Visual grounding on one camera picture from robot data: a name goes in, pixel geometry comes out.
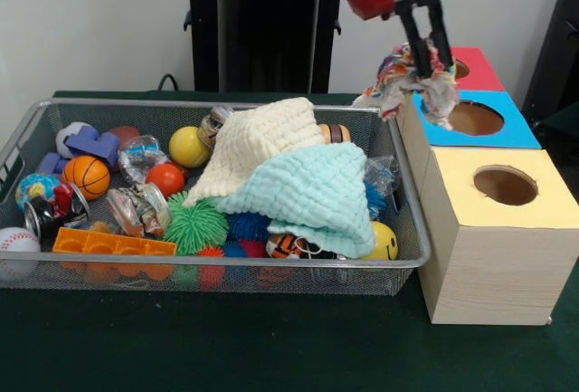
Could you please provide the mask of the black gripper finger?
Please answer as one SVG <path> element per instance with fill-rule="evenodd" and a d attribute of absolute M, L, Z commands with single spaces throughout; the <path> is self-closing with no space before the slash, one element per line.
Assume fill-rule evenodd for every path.
<path fill-rule="evenodd" d="M 428 79 L 432 76 L 432 66 L 430 52 L 427 42 L 420 36 L 417 24 L 413 17 L 412 5 L 398 5 L 397 14 L 399 15 L 407 41 L 409 43 L 413 63 L 417 71 L 417 75 L 421 79 Z"/>
<path fill-rule="evenodd" d="M 444 24 L 441 0 L 428 0 L 427 7 L 432 28 L 430 39 L 438 50 L 439 59 L 444 66 L 444 70 L 449 72 L 454 62 Z"/>

